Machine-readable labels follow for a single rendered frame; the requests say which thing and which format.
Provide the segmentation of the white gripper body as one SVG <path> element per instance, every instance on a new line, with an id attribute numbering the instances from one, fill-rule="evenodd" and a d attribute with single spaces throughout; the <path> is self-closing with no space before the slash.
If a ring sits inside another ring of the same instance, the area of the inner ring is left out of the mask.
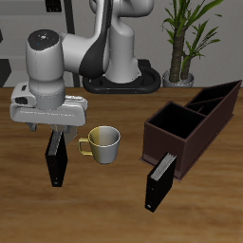
<path id="1" fill-rule="evenodd" d="M 83 126 L 86 121 L 87 100 L 80 96 L 65 96 L 65 102 L 54 110 L 41 110 L 33 95 L 11 99 L 10 118 L 14 122 L 31 122 Z"/>

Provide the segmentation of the black book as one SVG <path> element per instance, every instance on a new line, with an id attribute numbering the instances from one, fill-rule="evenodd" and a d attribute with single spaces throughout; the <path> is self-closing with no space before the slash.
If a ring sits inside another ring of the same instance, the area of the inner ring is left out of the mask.
<path id="1" fill-rule="evenodd" d="M 145 208 L 154 212 L 170 191 L 177 157 L 167 153 L 147 175 Z"/>
<path id="2" fill-rule="evenodd" d="M 53 130 L 45 153 L 51 185 L 61 187 L 65 177 L 67 153 L 63 131 Z"/>

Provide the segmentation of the dark brown desk caddy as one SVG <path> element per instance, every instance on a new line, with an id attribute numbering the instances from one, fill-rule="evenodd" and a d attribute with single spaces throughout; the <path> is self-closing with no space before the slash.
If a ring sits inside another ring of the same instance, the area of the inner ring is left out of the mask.
<path id="1" fill-rule="evenodd" d="M 144 123 L 140 160 L 154 166 L 167 153 L 176 156 L 174 179 L 181 181 L 233 117 L 240 86 L 205 87 L 184 106 L 168 102 Z"/>

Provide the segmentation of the yellow and white mug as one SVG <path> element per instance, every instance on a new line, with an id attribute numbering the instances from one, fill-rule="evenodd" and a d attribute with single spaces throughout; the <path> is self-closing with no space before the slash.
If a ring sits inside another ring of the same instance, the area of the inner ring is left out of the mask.
<path id="1" fill-rule="evenodd" d="M 113 162 L 118 154 L 121 134 L 112 126 L 98 126 L 93 128 L 87 138 L 79 138 L 78 149 L 81 155 L 92 156 L 99 164 Z M 90 151 L 82 148 L 82 143 L 90 145 Z"/>

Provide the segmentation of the green pot plant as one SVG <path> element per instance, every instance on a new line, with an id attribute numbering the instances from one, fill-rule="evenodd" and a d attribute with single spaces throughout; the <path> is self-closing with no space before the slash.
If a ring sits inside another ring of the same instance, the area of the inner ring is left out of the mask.
<path id="1" fill-rule="evenodd" d="M 205 4 L 206 0 L 195 8 L 191 9 L 191 0 L 173 0 L 173 11 L 166 9 L 169 18 L 163 21 L 168 23 L 171 30 L 166 29 L 172 45 L 172 59 L 170 69 L 162 75 L 162 85 L 164 87 L 192 87 L 194 75 L 189 72 L 191 61 L 195 58 L 203 57 L 200 51 L 206 46 L 218 43 L 219 39 L 214 39 L 217 27 L 212 28 L 205 36 L 202 36 L 208 23 L 195 26 L 195 22 L 210 9 L 218 6 L 223 0 L 212 0 Z"/>

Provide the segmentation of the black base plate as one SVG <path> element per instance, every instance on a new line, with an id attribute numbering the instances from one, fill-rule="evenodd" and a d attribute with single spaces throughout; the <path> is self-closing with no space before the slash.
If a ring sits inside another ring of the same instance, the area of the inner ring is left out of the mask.
<path id="1" fill-rule="evenodd" d="M 141 75 L 133 82 L 116 84 L 104 76 L 96 79 L 83 77 L 83 87 L 94 94 L 149 94 L 160 88 L 161 78 L 146 59 L 138 59 Z"/>

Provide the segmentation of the small dark wall box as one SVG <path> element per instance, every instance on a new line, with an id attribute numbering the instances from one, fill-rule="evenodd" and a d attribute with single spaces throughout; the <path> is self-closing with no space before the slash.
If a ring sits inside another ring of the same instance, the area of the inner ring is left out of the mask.
<path id="1" fill-rule="evenodd" d="M 61 12 L 61 0 L 45 0 L 47 12 Z"/>

